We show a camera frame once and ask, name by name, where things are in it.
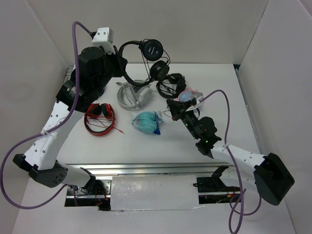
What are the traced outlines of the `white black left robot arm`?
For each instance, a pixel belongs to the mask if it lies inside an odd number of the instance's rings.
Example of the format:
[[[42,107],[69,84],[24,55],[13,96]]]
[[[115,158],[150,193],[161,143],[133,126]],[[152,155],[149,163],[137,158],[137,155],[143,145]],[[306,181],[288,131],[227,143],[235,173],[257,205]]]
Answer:
[[[42,131],[25,153],[14,156],[13,163],[46,187],[67,184],[78,186],[84,194],[91,194],[96,188],[95,176],[84,168],[61,163],[57,157],[73,127],[103,95],[111,78],[123,75],[126,64],[115,46],[111,50],[103,46],[83,49],[70,79],[57,93]]]

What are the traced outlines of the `black Panasonic headphones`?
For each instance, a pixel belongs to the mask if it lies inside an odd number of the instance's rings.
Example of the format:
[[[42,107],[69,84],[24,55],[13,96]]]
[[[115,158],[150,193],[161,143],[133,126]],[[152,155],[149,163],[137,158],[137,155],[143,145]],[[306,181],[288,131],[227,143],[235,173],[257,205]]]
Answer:
[[[124,69],[123,76],[126,81],[136,87],[143,87],[151,82],[160,81],[168,74],[170,59],[162,44],[156,39],[144,39],[141,41],[131,40],[122,44],[118,50],[118,55],[123,59],[123,50],[128,45],[138,46],[143,58],[147,61],[155,62],[149,69],[148,79],[144,82],[134,81],[130,78]]]

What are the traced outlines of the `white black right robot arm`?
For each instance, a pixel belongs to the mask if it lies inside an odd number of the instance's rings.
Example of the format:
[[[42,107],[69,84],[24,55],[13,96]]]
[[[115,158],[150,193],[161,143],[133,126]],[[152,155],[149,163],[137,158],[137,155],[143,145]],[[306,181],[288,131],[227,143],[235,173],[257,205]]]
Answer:
[[[294,178],[278,155],[256,154],[226,143],[225,139],[216,135],[217,128],[212,118],[195,116],[191,107],[195,104],[195,99],[166,102],[172,119],[181,120],[192,137],[197,139],[195,145],[201,154],[235,167],[233,171],[226,166],[217,169],[216,176],[212,179],[216,190],[242,186],[258,192],[271,205],[280,204],[293,186]]]

